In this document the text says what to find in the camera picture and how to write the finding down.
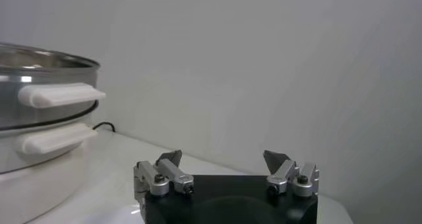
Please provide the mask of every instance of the stainless steel pot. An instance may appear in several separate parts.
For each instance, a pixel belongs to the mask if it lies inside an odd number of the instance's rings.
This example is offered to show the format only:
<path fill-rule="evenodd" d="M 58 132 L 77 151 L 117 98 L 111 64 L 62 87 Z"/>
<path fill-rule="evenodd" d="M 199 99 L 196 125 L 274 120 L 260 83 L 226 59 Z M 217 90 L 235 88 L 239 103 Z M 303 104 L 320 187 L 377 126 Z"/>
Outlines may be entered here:
<path fill-rule="evenodd" d="M 106 95 L 95 61 L 0 43 L 0 131 L 57 124 L 88 114 Z"/>

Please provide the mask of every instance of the black cable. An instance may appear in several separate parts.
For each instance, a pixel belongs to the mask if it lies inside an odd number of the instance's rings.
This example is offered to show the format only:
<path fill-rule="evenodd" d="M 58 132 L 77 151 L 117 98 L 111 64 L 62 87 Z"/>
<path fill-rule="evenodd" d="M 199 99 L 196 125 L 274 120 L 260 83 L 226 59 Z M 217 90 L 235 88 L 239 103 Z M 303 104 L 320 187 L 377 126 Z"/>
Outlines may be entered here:
<path fill-rule="evenodd" d="M 104 122 L 101 122 L 101 123 L 98 123 L 96 126 L 92 127 L 92 130 L 97 129 L 98 127 L 100 127 L 102 125 L 109 125 L 111 127 L 111 131 L 112 132 L 116 132 L 116 128 L 114 127 L 114 125 L 112 123 L 110 123 L 110 122 L 105 122 L 105 121 Z"/>

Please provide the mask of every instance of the table surface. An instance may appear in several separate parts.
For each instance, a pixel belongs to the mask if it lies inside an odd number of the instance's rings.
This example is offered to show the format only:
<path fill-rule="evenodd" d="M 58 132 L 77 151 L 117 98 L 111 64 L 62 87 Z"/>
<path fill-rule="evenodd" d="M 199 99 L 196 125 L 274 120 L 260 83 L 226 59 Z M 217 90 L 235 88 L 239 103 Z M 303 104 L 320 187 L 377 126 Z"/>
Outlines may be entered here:
<path fill-rule="evenodd" d="M 140 160 L 154 162 L 169 150 L 106 130 L 100 130 L 97 139 L 84 148 L 83 185 L 56 208 L 29 223 L 144 223 L 133 198 L 133 166 Z M 191 174 L 244 174 L 188 155 L 182 157 L 180 167 Z M 318 223 L 353 222 L 340 203 L 320 195 Z"/>

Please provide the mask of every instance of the white handle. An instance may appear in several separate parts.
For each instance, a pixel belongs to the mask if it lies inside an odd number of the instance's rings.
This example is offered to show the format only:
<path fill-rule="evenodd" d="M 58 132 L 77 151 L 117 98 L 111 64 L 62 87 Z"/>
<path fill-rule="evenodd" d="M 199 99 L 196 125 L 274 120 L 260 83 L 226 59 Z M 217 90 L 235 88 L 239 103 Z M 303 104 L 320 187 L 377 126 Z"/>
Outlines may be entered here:
<path fill-rule="evenodd" d="M 53 130 L 23 134 L 18 138 L 16 148 L 24 154 L 48 154 L 80 144 L 96 135 L 95 130 L 83 123 L 76 123 Z"/>
<path fill-rule="evenodd" d="M 105 97 L 105 93 L 84 83 L 28 85 L 21 88 L 18 94 L 19 101 L 24 105 L 41 109 Z"/>

